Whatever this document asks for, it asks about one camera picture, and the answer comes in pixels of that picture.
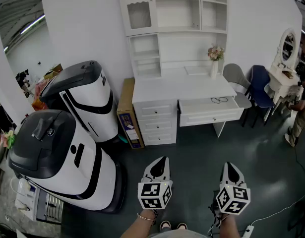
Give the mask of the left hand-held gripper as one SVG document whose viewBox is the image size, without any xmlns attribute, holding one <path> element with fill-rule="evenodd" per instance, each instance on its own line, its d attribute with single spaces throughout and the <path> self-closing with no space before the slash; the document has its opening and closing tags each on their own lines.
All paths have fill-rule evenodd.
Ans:
<svg viewBox="0 0 305 238">
<path fill-rule="evenodd" d="M 138 200 L 145 210 L 164 210 L 172 197 L 170 161 L 164 156 L 148 165 L 138 183 Z"/>
</svg>

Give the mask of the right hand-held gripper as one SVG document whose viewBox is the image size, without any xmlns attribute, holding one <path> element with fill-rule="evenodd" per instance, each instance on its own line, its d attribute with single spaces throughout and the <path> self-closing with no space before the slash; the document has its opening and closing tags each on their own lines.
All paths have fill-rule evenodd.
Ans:
<svg viewBox="0 0 305 238">
<path fill-rule="evenodd" d="M 244 175 L 231 162 L 226 162 L 220 176 L 216 202 L 221 213 L 239 215 L 250 204 L 251 194 Z"/>
</svg>

